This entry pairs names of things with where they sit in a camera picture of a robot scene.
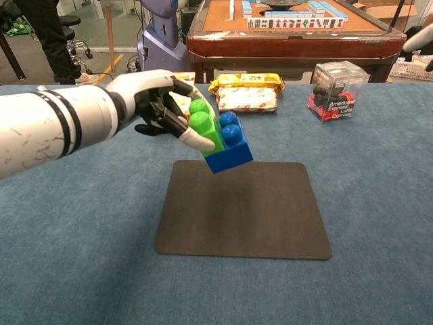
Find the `white basket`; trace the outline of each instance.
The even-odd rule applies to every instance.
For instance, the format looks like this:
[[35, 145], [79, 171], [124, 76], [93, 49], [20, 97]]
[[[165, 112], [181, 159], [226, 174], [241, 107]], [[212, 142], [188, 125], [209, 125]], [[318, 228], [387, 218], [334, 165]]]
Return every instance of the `white basket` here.
[[415, 62], [397, 61], [392, 67], [390, 76], [433, 81], [433, 72], [427, 72], [426, 66], [427, 64], [423, 62], [415, 63]]

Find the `shoe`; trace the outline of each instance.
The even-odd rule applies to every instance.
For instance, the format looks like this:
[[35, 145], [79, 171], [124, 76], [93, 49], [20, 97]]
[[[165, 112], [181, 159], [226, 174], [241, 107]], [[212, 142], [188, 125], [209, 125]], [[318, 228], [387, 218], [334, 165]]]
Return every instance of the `shoe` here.
[[77, 85], [87, 85], [89, 83], [96, 83], [99, 81], [99, 77], [94, 74], [82, 73], [80, 78], [75, 79]]

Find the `clear plastic box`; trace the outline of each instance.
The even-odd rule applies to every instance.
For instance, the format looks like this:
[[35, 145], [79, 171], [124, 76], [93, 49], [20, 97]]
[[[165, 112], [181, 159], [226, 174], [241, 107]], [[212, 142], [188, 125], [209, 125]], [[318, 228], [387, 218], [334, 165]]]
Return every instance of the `clear plastic box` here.
[[368, 80], [369, 75], [349, 61], [317, 64], [307, 106], [322, 122], [350, 118]]

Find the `black pants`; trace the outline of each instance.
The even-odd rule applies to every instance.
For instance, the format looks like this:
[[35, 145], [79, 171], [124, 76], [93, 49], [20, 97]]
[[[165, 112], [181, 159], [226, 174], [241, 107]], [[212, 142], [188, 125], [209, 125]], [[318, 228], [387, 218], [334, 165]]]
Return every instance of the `black pants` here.
[[35, 30], [55, 80], [62, 85], [75, 85], [75, 79], [81, 76], [81, 67], [76, 66], [69, 56], [66, 37], [56, 10], [59, 1], [14, 1]]

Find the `black mouse pad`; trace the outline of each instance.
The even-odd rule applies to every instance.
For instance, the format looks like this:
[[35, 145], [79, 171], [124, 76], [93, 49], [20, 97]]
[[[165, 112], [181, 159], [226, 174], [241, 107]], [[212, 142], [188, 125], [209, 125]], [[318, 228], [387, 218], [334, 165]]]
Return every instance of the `black mouse pad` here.
[[329, 259], [331, 246], [304, 165], [250, 162], [212, 174], [173, 165], [156, 234], [160, 254]]

